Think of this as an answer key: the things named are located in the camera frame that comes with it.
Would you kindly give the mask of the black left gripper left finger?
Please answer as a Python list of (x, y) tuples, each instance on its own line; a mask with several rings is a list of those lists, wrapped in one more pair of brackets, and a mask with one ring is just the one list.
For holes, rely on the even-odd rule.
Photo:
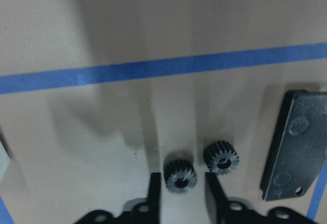
[(161, 173), (154, 172), (150, 175), (147, 203), (149, 206), (150, 223), (160, 223), (160, 197)]

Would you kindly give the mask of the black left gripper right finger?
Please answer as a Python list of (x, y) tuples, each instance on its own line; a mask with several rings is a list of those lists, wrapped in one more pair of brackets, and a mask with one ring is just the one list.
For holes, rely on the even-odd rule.
[(214, 173), (205, 173), (205, 203), (211, 223), (229, 223), (228, 200)]

